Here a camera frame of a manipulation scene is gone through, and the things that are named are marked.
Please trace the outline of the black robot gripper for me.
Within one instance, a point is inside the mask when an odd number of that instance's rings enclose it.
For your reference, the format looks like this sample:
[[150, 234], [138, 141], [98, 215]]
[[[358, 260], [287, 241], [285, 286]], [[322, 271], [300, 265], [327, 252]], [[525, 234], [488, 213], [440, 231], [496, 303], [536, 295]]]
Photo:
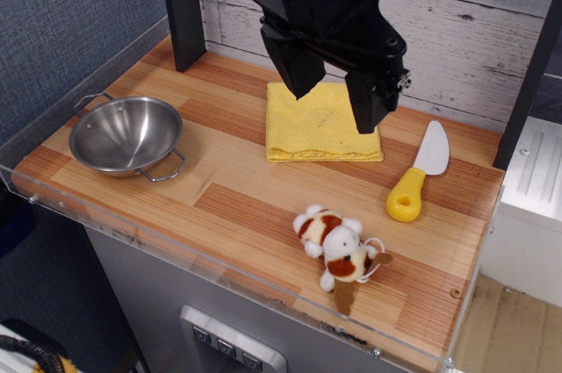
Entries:
[[287, 89], [301, 99], [331, 64], [345, 71], [360, 134], [397, 109], [409, 85], [404, 39], [383, 17], [380, 0], [253, 0], [263, 10], [263, 43]]

